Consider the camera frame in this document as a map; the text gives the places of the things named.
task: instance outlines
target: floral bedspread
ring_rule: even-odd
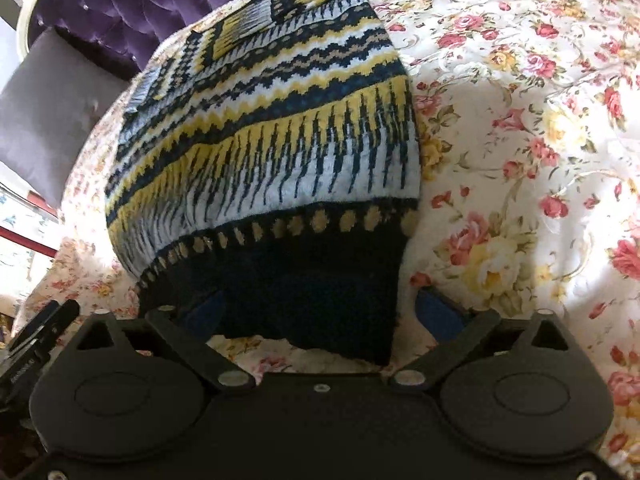
[[[551,309],[614,397],[603,457],[640,475],[640,0],[371,1],[414,81],[424,179],[390,368],[433,345],[413,313],[417,286],[504,316]],[[67,238],[18,328],[49,298],[76,298],[84,316],[136,313],[103,206],[126,98],[79,157],[63,203]],[[260,337],[210,344],[257,376],[373,369]]]

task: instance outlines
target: knit fabric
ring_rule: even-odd
[[[252,0],[143,75],[107,224],[141,314],[217,304],[225,336],[385,363],[419,165],[367,0]]]

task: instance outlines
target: gray pillow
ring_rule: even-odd
[[[80,149],[127,86],[47,30],[0,94],[0,160],[59,208]]]

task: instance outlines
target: purple tufted headboard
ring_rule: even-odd
[[[130,79],[171,34],[231,0],[37,0],[28,45],[48,27],[93,62]]]

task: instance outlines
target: round black motor cover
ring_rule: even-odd
[[[36,385],[30,411],[47,450],[85,460],[130,460],[183,433],[204,391],[187,368],[109,349],[75,352]]]
[[[604,382],[572,352],[535,348],[455,370],[442,409],[463,435],[504,458],[549,460],[584,450],[607,431]]]

